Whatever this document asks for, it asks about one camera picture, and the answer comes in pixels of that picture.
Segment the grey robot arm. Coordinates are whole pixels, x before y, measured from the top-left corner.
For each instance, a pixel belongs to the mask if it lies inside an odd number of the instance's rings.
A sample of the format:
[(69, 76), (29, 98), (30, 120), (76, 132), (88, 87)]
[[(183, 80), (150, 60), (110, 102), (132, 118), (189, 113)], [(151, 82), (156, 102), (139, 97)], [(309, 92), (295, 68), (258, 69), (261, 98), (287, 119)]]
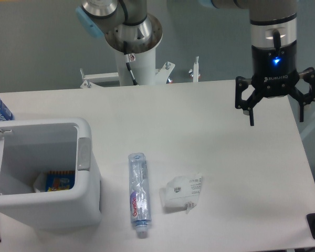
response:
[[(296, 1), (202, 1), (213, 8), (249, 11), (253, 76), (236, 78), (235, 107), (253, 118), (263, 98), (291, 96), (304, 108), (315, 102), (315, 69), (296, 69)], [(168, 79), (166, 64), (155, 68), (155, 49), (162, 40), (159, 20), (146, 1), (82, 1), (76, 15), (94, 38), (103, 37), (114, 50), (121, 86), (155, 85)]]

